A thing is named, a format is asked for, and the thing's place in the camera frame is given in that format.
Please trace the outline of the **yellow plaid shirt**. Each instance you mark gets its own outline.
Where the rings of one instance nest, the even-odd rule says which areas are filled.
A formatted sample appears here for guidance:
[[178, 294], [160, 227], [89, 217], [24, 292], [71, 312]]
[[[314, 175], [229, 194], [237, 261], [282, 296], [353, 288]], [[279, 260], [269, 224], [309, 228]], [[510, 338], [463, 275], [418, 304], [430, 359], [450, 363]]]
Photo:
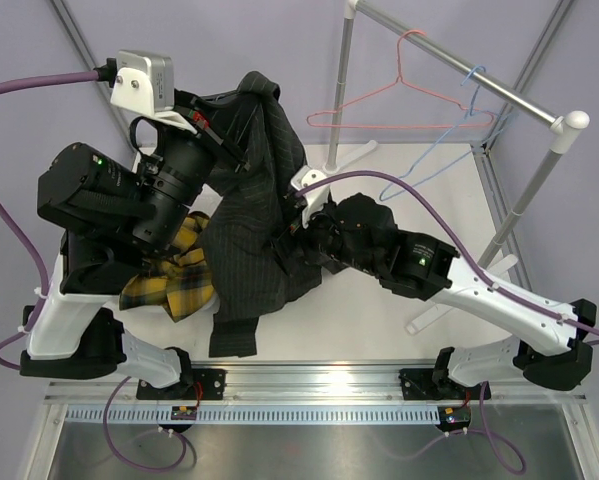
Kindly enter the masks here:
[[172, 244], [175, 254], [151, 260], [147, 271], [126, 284], [118, 300], [121, 311], [159, 306], [173, 322], [179, 322], [212, 299], [212, 274], [200, 245], [209, 220], [208, 215], [198, 211], [187, 215]]

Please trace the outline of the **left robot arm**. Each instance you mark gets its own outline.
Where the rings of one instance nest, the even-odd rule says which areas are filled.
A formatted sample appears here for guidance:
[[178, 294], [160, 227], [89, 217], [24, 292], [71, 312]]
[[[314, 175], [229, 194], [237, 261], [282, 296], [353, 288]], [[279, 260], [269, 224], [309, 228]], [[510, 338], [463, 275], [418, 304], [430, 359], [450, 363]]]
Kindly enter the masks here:
[[38, 215], [64, 231], [50, 289], [33, 318], [20, 372], [92, 380], [119, 373], [162, 399], [195, 383], [189, 355], [133, 336], [109, 308], [152, 261], [173, 257], [175, 237], [215, 167], [249, 169], [246, 143], [256, 100], [236, 91], [177, 92], [181, 126], [152, 120], [157, 144], [128, 169], [92, 146], [62, 150], [39, 178]]

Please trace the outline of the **pink wire hanger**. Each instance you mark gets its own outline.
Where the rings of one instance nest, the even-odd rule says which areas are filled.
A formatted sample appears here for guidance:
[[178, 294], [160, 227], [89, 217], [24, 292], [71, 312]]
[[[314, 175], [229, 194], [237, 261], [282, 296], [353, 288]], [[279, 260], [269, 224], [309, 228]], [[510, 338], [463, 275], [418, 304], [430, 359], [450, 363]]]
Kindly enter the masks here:
[[477, 105], [479, 87], [469, 97], [458, 99], [410, 81], [408, 75], [415, 65], [406, 58], [404, 44], [426, 38], [420, 29], [407, 29], [395, 43], [394, 78], [390, 82], [309, 114], [307, 125], [331, 131], [434, 131], [477, 130], [493, 124], [496, 114]]

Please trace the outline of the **dark pinstripe shirt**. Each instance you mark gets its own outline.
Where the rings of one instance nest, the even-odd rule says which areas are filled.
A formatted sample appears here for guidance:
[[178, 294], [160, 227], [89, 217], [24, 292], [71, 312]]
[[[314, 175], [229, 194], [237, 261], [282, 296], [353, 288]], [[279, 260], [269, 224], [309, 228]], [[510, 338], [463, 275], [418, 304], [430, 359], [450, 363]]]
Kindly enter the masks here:
[[244, 149], [250, 169], [237, 174], [217, 167], [207, 181], [221, 197], [200, 237], [219, 299], [211, 358], [256, 355], [260, 317], [322, 282], [320, 267], [294, 256], [284, 270], [271, 251], [272, 239], [295, 218], [285, 197], [292, 177], [307, 164], [279, 97], [277, 83], [251, 71], [236, 89], [240, 112], [220, 123]]

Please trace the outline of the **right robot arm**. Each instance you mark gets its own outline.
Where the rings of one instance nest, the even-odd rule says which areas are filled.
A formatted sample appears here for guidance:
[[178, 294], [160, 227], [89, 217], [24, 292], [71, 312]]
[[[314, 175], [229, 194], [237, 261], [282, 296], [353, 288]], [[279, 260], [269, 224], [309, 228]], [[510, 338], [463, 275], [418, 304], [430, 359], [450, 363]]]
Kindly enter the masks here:
[[462, 310], [508, 332], [479, 347], [443, 348], [423, 373], [402, 372], [416, 395], [460, 399], [476, 396], [484, 381], [520, 378], [571, 391], [591, 372], [593, 348], [577, 327], [594, 326], [594, 303], [545, 300], [492, 277], [455, 247], [399, 229], [390, 208], [361, 193], [323, 203], [288, 193], [281, 205], [288, 225], [274, 247], [284, 266], [298, 255], [330, 272], [350, 267], [395, 295]]

